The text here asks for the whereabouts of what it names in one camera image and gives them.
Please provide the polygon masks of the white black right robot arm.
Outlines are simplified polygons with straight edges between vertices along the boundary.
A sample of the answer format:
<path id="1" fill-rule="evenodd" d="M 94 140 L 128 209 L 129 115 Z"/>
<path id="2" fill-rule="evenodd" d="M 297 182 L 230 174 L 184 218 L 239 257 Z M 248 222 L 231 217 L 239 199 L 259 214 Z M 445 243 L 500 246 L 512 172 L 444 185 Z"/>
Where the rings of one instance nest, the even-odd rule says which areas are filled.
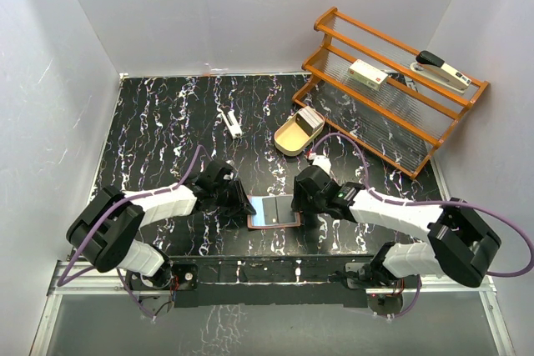
<path id="1" fill-rule="evenodd" d="M 477 288 L 501 246 L 498 235 L 466 206 L 403 202 L 359 183 L 338 184 L 315 165 L 295 177 L 291 207 L 298 213 L 328 214 L 415 238 L 410 244 L 385 243 L 368 264 L 346 273 L 354 282 L 375 286 L 389 287 L 412 275 L 435 275 Z"/>

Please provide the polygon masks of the beige oval card tray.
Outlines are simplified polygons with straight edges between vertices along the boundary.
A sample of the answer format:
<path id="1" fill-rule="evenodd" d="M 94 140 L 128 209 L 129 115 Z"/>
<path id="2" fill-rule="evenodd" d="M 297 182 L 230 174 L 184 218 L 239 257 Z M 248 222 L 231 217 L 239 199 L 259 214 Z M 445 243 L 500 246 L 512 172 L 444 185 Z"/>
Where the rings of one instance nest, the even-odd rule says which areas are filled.
<path id="1" fill-rule="evenodd" d="M 316 132 L 313 136 L 308 137 L 297 128 L 294 114 L 275 132 L 275 147 L 284 155 L 289 157 L 295 157 L 302 153 L 305 148 L 320 134 L 320 132 L 323 130 L 324 125 L 322 126 L 321 130 Z"/>

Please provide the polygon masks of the stack of credit cards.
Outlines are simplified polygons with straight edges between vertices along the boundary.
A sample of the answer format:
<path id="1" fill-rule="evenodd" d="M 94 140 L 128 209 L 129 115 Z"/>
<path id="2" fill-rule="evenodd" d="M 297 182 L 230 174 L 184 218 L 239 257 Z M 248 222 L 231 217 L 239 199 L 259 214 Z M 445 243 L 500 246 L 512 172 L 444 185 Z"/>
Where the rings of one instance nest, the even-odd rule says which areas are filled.
<path id="1" fill-rule="evenodd" d="M 306 136 L 311 137 L 322 129 L 324 118 L 311 107 L 304 107 L 295 114 L 297 128 Z"/>

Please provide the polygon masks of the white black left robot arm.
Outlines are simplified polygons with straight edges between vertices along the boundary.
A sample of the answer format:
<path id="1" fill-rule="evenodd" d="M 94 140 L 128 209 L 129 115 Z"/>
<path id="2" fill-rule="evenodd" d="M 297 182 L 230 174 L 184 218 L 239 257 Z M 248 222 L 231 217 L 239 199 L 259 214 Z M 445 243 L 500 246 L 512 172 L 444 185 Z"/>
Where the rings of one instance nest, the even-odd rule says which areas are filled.
<path id="1" fill-rule="evenodd" d="M 100 273 L 115 268 L 143 275 L 154 288 L 172 278 L 168 258 L 137 240 L 152 223 L 216 208 L 228 216 L 254 216 L 256 210 L 233 166 L 213 160 L 192 178 L 151 191 L 126 193 L 102 189 L 71 224 L 66 239 Z"/>

